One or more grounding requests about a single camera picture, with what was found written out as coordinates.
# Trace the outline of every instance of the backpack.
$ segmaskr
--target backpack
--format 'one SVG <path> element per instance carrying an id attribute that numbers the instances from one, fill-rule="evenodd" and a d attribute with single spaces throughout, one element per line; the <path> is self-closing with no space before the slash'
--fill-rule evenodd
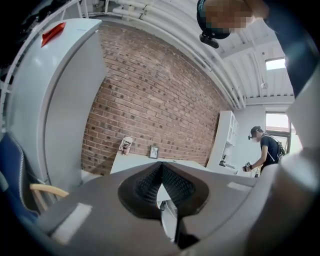
<path id="1" fill-rule="evenodd" d="M 278 147 L 276 159 L 274 159 L 274 158 L 271 156 L 271 154 L 269 153 L 269 150 L 268 150 L 268 154 L 269 154 L 269 156 L 271 157 L 271 159 L 273 160 L 273 162 L 279 163 L 280 160 L 287 154 L 284 146 L 282 146 L 282 143 L 281 143 L 279 140 L 277 140 L 276 138 L 274 138 L 274 137 L 272 137 L 272 136 L 270 136 L 270 135 L 268 135 L 268 134 L 265 134 L 265 135 L 263 135 L 262 137 L 270 137 L 270 138 L 272 138 L 272 139 L 275 140 L 275 142 L 276 142 L 276 144 L 277 144 L 277 147 Z"/>

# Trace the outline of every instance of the dark blue sleeve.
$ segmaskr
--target dark blue sleeve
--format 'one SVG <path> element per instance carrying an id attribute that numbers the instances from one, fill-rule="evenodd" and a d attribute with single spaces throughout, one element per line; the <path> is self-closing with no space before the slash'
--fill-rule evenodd
<path id="1" fill-rule="evenodd" d="M 285 54 L 285 65 L 296 98 L 313 74 L 319 54 L 308 32 L 288 9 L 278 0 L 264 2 L 269 7 L 269 15 L 264 21 L 274 30 Z"/>
<path id="2" fill-rule="evenodd" d="M 262 137 L 262 139 L 260 141 L 261 149 L 263 146 L 267 146 L 269 148 L 269 137 Z"/>

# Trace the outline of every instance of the person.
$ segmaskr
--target person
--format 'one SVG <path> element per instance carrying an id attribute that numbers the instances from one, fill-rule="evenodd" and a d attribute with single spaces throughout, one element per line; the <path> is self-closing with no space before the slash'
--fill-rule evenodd
<path id="1" fill-rule="evenodd" d="M 301 2 L 288 0 L 199 0 L 197 20 L 205 35 L 209 33 L 210 38 L 220 40 L 255 19 L 264 19 L 285 54 L 286 69 L 297 97 L 319 62 L 314 41 L 298 20 L 303 15 L 302 8 Z"/>
<path id="2" fill-rule="evenodd" d="M 260 173 L 262 173 L 266 166 L 278 163 L 278 144 L 276 140 L 269 134 L 265 133 L 260 126 L 253 127 L 250 131 L 250 134 L 251 136 L 249 136 L 249 139 L 251 139 L 253 142 L 260 143 L 261 157 L 254 164 L 245 166 L 244 171 L 250 172 L 254 168 L 262 166 L 260 170 Z"/>

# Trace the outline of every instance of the white ceiling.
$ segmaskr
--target white ceiling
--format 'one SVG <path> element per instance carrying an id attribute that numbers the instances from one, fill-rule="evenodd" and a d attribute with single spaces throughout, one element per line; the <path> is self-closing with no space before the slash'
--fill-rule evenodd
<path id="1" fill-rule="evenodd" d="M 105 19 L 143 29 L 176 46 L 209 74 L 236 109 L 243 108 L 242 103 L 293 102 L 293 89 L 287 70 L 266 70 L 266 60 L 285 55 L 275 33 L 262 19 L 257 19 L 226 39 L 218 40 L 220 47 L 213 49 L 199 40 L 202 31 L 196 18 L 198 0 L 129 0 L 126 4 L 122 0 L 120 7 L 114 1 L 117 0 L 109 1 L 109 15 Z M 129 9 L 132 2 L 148 6 Z M 121 12 L 130 10 L 129 16 L 138 18 L 121 19 L 112 14 L 114 8 L 122 7 L 124 11 Z"/>

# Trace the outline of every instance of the brick wall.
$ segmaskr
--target brick wall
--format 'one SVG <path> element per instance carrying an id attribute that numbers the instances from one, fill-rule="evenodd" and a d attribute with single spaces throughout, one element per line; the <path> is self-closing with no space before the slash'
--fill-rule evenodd
<path id="1" fill-rule="evenodd" d="M 92 105 L 82 167 L 107 174 L 124 136 L 130 153 L 209 159 L 220 111 L 230 107 L 213 82 L 184 54 L 141 30 L 104 23 L 100 39 L 107 76 Z"/>

